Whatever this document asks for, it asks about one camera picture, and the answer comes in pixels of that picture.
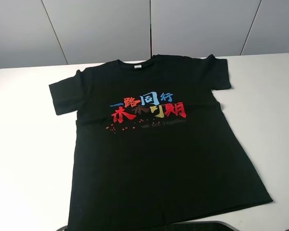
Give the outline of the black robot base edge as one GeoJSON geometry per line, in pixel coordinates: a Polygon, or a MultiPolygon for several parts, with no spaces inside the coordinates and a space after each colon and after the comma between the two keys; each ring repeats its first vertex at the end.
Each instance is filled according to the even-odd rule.
{"type": "Polygon", "coordinates": [[[63,226],[58,231],[237,231],[236,228],[219,221],[184,221],[171,224],[154,225],[140,228],[96,228],[93,225],[71,229],[63,226]]]}

